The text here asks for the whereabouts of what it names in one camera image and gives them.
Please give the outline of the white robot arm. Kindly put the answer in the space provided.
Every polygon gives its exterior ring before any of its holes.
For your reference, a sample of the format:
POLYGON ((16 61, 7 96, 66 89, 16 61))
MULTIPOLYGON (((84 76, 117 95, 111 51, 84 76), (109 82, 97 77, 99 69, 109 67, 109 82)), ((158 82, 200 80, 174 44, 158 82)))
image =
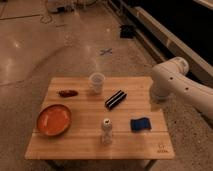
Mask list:
POLYGON ((189 64, 182 57, 155 65, 151 71, 150 94, 157 101, 164 101, 174 93, 213 120, 213 88, 187 78, 188 71, 189 64))

